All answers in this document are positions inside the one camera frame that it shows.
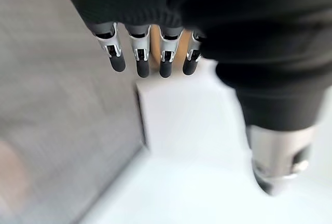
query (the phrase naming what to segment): black fingertip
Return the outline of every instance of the black fingertip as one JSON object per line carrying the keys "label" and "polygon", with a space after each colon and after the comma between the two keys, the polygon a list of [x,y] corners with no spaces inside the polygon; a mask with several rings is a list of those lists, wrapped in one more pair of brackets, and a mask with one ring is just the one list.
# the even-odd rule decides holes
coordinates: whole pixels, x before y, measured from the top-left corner
{"label": "black fingertip", "polygon": [[149,61],[136,61],[136,68],[140,77],[146,78],[149,76]]}
{"label": "black fingertip", "polygon": [[172,73],[172,62],[160,61],[159,73],[163,78],[168,78]]}
{"label": "black fingertip", "polygon": [[265,182],[264,180],[262,180],[254,171],[254,177],[256,179],[257,184],[259,185],[259,187],[261,188],[262,191],[264,191],[264,193],[268,194],[268,195],[273,195],[273,186],[270,185],[269,183]]}
{"label": "black fingertip", "polygon": [[112,68],[116,72],[122,72],[125,70],[126,62],[125,62],[125,59],[123,58],[123,54],[121,54],[121,56],[119,56],[119,57],[113,56],[113,57],[109,58],[109,60],[110,60],[110,64],[112,65]]}
{"label": "black fingertip", "polygon": [[197,68],[197,64],[198,62],[196,62],[195,60],[188,61],[187,59],[185,59],[182,68],[183,73],[185,75],[192,75]]}

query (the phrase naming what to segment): gray wall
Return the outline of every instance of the gray wall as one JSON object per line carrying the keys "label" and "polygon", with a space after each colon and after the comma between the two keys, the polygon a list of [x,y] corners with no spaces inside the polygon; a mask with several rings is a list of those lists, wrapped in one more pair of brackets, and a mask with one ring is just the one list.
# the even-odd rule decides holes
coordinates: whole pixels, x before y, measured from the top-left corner
{"label": "gray wall", "polygon": [[134,58],[120,34],[121,74],[69,0],[0,0],[0,142],[27,180],[23,208],[0,223],[75,222],[141,148]]}

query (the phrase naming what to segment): black fabric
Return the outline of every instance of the black fabric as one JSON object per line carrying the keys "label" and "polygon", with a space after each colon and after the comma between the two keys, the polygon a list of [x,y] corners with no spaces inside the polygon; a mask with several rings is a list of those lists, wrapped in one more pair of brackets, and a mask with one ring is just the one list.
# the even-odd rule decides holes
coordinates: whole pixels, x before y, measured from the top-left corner
{"label": "black fabric", "polygon": [[332,0],[72,0],[86,23],[183,25],[235,88],[247,124],[313,124],[332,83]]}

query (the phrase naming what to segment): white surface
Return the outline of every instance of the white surface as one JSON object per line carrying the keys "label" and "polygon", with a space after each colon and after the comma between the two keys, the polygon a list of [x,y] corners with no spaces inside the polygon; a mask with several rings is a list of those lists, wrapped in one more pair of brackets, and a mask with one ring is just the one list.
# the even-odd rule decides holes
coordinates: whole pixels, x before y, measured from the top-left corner
{"label": "white surface", "polygon": [[83,223],[332,223],[331,92],[309,169],[271,198],[254,182],[233,91],[203,65],[191,77],[139,83],[150,152]]}

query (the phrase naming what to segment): robotic arm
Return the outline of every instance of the robotic arm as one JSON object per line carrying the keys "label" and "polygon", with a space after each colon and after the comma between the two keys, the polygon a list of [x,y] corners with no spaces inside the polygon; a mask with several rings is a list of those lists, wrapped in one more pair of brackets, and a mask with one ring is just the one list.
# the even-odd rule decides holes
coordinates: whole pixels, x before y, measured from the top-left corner
{"label": "robotic arm", "polygon": [[160,75],[169,77],[183,27],[193,30],[183,65],[194,73],[204,56],[236,90],[252,168],[274,195],[309,164],[316,117],[332,83],[332,0],[72,0],[115,71],[125,68],[117,36],[124,23],[137,73],[149,74],[149,26],[161,37]]}

